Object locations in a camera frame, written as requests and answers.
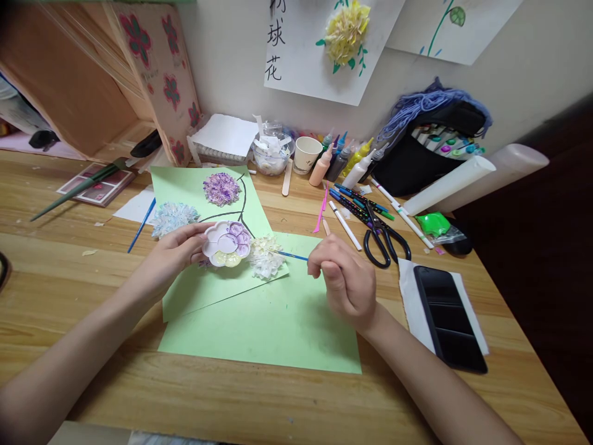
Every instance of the wall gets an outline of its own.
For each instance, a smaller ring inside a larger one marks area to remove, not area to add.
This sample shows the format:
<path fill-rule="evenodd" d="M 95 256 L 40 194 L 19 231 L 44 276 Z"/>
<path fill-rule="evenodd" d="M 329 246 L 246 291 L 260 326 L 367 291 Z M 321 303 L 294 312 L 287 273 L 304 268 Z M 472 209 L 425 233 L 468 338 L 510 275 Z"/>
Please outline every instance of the wall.
<path fill-rule="evenodd" d="M 358 107 L 264 88 L 268 7 L 269 0 L 178 5 L 202 110 L 363 138 L 400 95 L 438 75 L 489 108 L 494 126 L 483 145 L 493 150 L 593 91 L 591 0 L 524 0 L 471 67 L 385 48 Z"/>

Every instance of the scissors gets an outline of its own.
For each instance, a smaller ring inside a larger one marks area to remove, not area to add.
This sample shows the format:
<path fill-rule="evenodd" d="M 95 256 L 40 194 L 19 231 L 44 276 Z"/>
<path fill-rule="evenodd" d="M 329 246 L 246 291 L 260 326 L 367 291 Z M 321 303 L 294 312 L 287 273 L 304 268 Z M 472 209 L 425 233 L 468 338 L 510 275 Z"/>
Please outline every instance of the scissors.
<path fill-rule="evenodd" d="M 395 264 L 397 264 L 397 254 L 395 253 L 393 243 L 391 242 L 392 237 L 403 247 L 403 250 L 406 254 L 406 260 L 411 260 L 412 253 L 410 252 L 410 246 L 408 246 L 406 240 L 398 232 L 381 221 L 377 215 L 375 215 L 375 212 L 372 210 L 372 206 L 368 201 L 365 201 L 364 205 L 366 207 L 367 213 L 369 214 L 368 225 L 370 227 L 370 229 L 367 230 L 366 234 L 364 235 L 364 252 L 366 253 L 366 256 L 369 257 L 369 260 L 371 260 L 371 263 L 373 263 L 378 268 L 387 269 L 391 265 L 391 258 L 389 258 L 389 254 L 387 253 L 388 249 L 389 253 L 391 253 L 391 256 L 393 257 L 393 260 L 395 261 Z M 387 244 L 387 249 L 379 237 L 379 234 L 381 233 L 383 233 L 383 238 Z M 369 248 L 369 239 L 371 238 L 371 234 L 372 237 L 375 238 L 377 246 L 379 246 L 379 250 L 383 254 L 385 263 L 380 263 L 377 261 L 377 259 L 371 253 L 371 249 Z"/>

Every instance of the yellow paper flower on poster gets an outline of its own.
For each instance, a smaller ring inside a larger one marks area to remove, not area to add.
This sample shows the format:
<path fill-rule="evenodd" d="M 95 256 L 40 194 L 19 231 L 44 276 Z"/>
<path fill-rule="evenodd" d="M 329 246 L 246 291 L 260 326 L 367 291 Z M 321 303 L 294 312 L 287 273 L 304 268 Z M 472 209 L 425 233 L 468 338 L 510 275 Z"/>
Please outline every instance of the yellow paper flower on poster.
<path fill-rule="evenodd" d="M 317 46 L 325 46 L 329 59 L 334 63 L 334 74 L 340 67 L 349 65 L 350 69 L 361 66 L 360 77 L 366 65 L 364 55 L 368 53 L 364 48 L 364 38 L 369 25 L 369 6 L 361 5 L 358 0 L 350 4 L 348 0 L 338 0 L 334 10 L 340 10 L 329 20 L 326 36 L 317 41 Z"/>

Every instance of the black phone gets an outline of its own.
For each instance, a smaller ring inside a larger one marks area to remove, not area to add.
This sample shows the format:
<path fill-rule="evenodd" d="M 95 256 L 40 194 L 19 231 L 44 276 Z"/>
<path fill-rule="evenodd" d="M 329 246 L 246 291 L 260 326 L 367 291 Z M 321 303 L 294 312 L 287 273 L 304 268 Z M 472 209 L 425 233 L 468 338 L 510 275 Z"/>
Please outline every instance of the black phone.
<path fill-rule="evenodd" d="M 452 368 L 486 374 L 488 367 L 449 272 L 414 267 L 438 358 Z"/>

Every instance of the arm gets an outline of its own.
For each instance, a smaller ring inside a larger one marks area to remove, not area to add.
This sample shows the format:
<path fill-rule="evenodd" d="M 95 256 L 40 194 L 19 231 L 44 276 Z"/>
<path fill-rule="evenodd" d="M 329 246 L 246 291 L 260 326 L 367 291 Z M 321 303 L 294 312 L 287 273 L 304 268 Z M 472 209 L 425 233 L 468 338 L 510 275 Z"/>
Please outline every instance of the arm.
<path fill-rule="evenodd" d="M 0 443 L 46 444 L 82 392 L 179 272 L 204 259 L 191 224 L 163 237 L 115 294 L 0 390 Z"/>
<path fill-rule="evenodd" d="M 521 444 L 519 437 L 454 371 L 375 298 L 374 268 L 335 235 L 309 256 L 323 271 L 330 307 L 377 349 L 445 444 Z"/>

